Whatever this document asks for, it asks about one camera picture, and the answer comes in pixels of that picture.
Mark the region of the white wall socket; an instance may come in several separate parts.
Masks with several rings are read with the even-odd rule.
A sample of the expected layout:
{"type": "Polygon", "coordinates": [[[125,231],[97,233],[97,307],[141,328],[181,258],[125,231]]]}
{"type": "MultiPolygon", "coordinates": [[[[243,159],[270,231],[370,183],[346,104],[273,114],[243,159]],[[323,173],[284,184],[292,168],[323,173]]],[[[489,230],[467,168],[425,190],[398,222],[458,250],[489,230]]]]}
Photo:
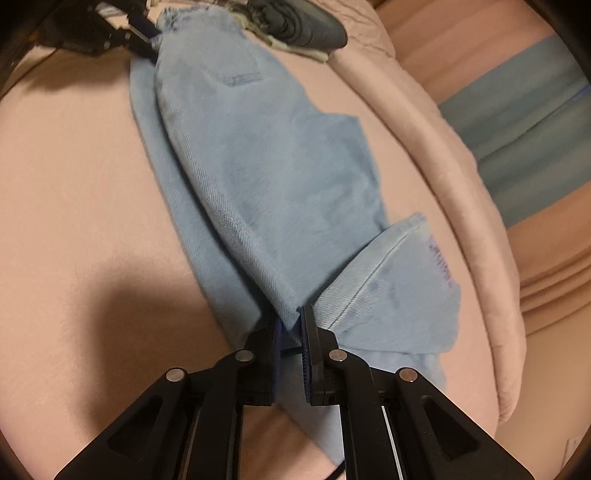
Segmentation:
{"type": "Polygon", "coordinates": [[[567,441],[564,459],[563,459],[563,465],[566,465],[569,462],[569,460],[572,458],[572,456],[574,455],[574,453],[578,449],[582,439],[583,439],[583,435],[578,435],[576,437],[570,438],[567,441]]]}

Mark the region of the light blue denim pants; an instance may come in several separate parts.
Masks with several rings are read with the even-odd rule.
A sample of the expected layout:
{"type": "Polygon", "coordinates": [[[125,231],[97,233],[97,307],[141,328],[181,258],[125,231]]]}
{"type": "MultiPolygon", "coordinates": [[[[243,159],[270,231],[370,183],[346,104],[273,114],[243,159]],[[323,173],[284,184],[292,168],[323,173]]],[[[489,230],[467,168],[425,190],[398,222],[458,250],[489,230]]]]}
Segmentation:
{"type": "Polygon", "coordinates": [[[235,346],[272,306],[370,366],[445,384],[461,290],[414,214],[390,223],[360,121],[318,110],[218,7],[164,10],[157,59],[131,63],[132,110],[198,284],[235,346]]]}

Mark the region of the folded dark blue jeans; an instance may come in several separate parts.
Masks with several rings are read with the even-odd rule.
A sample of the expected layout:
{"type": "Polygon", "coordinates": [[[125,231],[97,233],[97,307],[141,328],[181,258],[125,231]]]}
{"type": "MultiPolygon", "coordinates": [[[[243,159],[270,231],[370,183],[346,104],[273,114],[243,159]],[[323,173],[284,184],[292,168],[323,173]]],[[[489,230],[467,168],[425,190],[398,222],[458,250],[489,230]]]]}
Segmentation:
{"type": "Polygon", "coordinates": [[[264,34],[287,45],[332,51],[348,44],[342,23],[311,1],[247,1],[246,8],[264,34]]]}

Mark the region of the pink duvet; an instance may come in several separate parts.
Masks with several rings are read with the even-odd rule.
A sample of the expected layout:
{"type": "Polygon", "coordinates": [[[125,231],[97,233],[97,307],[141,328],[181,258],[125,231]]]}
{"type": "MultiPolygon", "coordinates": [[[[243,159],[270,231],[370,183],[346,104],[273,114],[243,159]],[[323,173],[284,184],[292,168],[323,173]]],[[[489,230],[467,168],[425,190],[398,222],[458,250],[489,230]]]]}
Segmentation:
{"type": "Polygon", "coordinates": [[[526,356],[519,275],[500,213],[468,147],[400,65],[366,1],[326,1],[349,43],[325,65],[297,68],[322,110],[360,119],[388,215],[424,214],[462,289],[460,334],[442,361],[447,392],[485,430],[514,413],[526,356]]]}

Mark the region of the pink curtain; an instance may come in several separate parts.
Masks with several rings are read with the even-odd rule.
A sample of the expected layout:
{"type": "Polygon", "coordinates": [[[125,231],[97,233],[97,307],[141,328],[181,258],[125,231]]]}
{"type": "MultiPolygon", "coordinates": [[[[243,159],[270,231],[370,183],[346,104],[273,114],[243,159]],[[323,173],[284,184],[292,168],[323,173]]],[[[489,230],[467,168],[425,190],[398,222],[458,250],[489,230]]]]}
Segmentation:
{"type": "MultiPolygon", "coordinates": [[[[510,58],[558,36],[524,1],[384,1],[377,12],[399,62],[439,109],[510,58]]],[[[590,181],[505,227],[519,270],[528,332],[589,303],[590,181]]]]}

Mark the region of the pink bed sheet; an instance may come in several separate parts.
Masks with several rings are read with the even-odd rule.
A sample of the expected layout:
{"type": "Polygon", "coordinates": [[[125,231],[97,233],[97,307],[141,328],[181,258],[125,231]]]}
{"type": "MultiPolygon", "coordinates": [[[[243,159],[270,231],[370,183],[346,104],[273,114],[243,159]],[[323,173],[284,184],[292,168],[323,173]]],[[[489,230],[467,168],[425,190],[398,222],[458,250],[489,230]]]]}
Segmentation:
{"type": "MultiPolygon", "coordinates": [[[[425,214],[461,285],[443,355],[448,396],[495,435],[488,334],[445,215],[398,139],[328,65],[276,53],[318,108],[359,117],[396,222],[425,214]]],[[[145,156],[129,60],[57,52],[1,102],[1,431],[33,479],[53,479],[170,367],[231,352],[145,156]]],[[[241,479],[324,479],[334,466],[279,408],[249,408],[241,479]]]]}

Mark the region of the blue curtain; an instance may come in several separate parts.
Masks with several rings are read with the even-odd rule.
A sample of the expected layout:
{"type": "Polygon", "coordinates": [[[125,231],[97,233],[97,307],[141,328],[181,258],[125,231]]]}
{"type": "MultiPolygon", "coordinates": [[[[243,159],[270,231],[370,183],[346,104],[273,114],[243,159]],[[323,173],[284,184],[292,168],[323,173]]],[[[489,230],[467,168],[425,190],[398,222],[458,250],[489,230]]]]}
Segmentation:
{"type": "Polygon", "coordinates": [[[550,36],[444,101],[511,227],[590,181],[590,83],[550,36]]]}

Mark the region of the folded light green garment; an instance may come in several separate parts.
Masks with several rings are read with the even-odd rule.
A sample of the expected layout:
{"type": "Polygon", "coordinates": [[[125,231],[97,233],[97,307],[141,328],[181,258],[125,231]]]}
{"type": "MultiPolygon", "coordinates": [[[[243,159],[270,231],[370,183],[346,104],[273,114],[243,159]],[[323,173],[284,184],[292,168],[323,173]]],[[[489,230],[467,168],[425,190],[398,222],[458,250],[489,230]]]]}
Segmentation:
{"type": "Polygon", "coordinates": [[[283,51],[285,53],[295,54],[304,56],[307,58],[311,58],[319,63],[327,63],[329,61],[329,54],[322,52],[320,50],[305,48],[305,47],[298,47],[298,46],[290,46],[283,41],[280,41],[273,36],[267,35],[263,33],[262,30],[259,29],[252,21],[247,18],[245,13],[238,12],[236,10],[231,10],[230,14],[235,21],[238,23],[243,30],[249,31],[250,33],[256,35],[260,41],[269,46],[271,49],[283,51]]]}

